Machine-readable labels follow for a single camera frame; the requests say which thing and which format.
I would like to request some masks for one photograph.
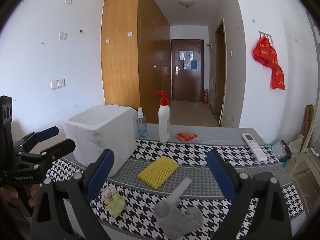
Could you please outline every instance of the wooden cabinet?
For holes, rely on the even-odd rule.
[[[104,0],[101,66],[106,104],[142,107],[158,122],[156,91],[171,101],[170,26],[154,0]]]

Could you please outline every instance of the red cloth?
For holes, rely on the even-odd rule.
[[[262,37],[253,50],[253,58],[260,64],[272,69],[271,88],[280,88],[285,90],[284,74],[278,65],[278,56],[276,50],[270,45],[269,39]]]

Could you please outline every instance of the yellow foam net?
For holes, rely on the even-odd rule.
[[[157,189],[178,167],[179,164],[177,164],[174,160],[166,156],[162,156],[141,171],[138,174],[138,178],[145,182],[148,186]]]

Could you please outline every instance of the red bottle cap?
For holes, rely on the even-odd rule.
[[[168,105],[168,100],[165,97],[167,95],[167,91],[158,91],[156,92],[157,94],[162,94],[162,98],[160,100],[160,105],[161,106],[167,106]]]

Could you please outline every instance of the air conditioner remote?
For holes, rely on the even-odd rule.
[[[250,147],[251,152],[254,154],[258,162],[263,162],[268,159],[268,157],[265,155],[259,144],[257,144],[255,139],[253,139],[250,133],[243,133],[242,137]]]

